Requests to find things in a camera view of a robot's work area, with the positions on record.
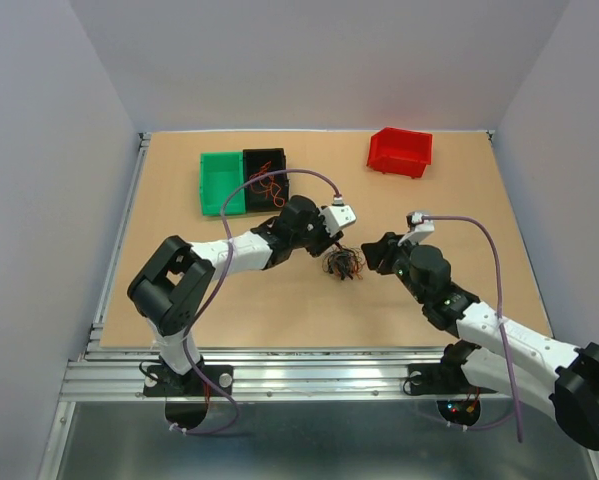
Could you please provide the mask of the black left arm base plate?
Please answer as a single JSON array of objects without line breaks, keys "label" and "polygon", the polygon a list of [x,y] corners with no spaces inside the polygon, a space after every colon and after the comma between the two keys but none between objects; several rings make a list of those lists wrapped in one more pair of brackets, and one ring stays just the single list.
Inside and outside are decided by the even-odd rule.
[{"label": "black left arm base plate", "polygon": [[[221,376],[233,377],[234,368],[230,365],[205,365],[201,363],[202,373],[227,393],[232,392],[232,381],[226,386],[220,385]],[[175,373],[163,362],[141,362],[139,371],[144,376],[143,395],[146,397],[201,397],[207,392],[205,382],[190,370],[184,375]]]}]

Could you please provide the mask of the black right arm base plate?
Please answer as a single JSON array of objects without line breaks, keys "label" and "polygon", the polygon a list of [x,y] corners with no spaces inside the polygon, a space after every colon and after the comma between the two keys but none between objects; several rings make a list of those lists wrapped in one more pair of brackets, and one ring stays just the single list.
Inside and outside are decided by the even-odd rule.
[{"label": "black right arm base plate", "polygon": [[409,396],[476,394],[459,367],[442,363],[411,363],[406,367],[402,391]]}]

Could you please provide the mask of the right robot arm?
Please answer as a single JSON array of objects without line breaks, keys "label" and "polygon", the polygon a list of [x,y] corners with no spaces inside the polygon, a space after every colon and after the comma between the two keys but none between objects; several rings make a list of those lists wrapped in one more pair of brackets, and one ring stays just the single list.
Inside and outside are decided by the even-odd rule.
[{"label": "right robot arm", "polygon": [[599,344],[575,346],[499,317],[452,281],[441,250],[420,244],[421,237],[387,232],[361,250],[370,270],[396,276],[428,322],[457,338],[439,366],[442,384],[516,396],[554,419],[579,445],[599,451]]}]

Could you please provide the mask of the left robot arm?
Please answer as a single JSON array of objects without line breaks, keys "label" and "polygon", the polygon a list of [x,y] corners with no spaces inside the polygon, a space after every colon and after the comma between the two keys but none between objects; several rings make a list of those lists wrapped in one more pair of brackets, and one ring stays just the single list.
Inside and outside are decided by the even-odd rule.
[{"label": "left robot arm", "polygon": [[278,266],[298,249],[319,257],[354,224],[356,216],[339,197],[318,207],[294,195],[279,213],[262,224],[226,240],[187,242],[166,238],[130,282],[127,296],[147,319],[159,348],[163,373],[150,373],[155,383],[167,381],[178,393],[194,392],[201,382],[203,357],[190,330],[204,308],[210,285],[227,276]]}]

